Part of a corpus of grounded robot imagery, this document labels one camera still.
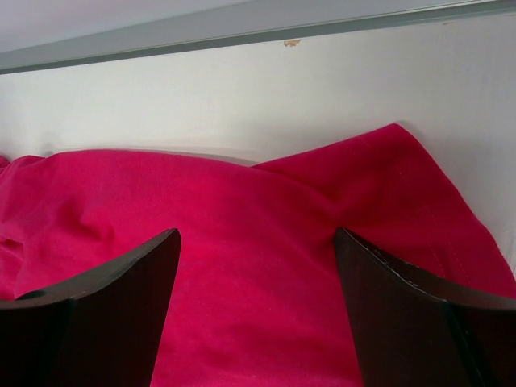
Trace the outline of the magenta t shirt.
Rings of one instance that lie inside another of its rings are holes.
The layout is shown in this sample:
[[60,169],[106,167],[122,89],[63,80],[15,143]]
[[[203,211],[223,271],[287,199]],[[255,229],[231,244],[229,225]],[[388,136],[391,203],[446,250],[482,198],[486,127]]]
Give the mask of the magenta t shirt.
[[391,124],[252,167],[115,150],[2,160],[1,296],[176,228],[181,263],[155,386],[359,386],[340,227],[441,277],[515,295],[489,231]]

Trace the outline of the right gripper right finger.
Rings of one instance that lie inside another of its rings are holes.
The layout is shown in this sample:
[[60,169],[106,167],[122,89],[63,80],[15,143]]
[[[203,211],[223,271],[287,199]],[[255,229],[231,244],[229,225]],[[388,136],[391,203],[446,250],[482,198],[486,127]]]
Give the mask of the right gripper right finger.
[[366,386],[513,386],[515,300],[439,277],[348,229],[335,255]]

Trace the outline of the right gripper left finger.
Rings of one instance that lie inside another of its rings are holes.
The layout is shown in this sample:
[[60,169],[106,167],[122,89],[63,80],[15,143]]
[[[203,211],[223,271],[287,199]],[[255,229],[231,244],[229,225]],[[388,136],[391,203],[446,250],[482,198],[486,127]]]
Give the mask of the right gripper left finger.
[[1,303],[3,386],[148,386],[177,274],[171,229],[55,285]]

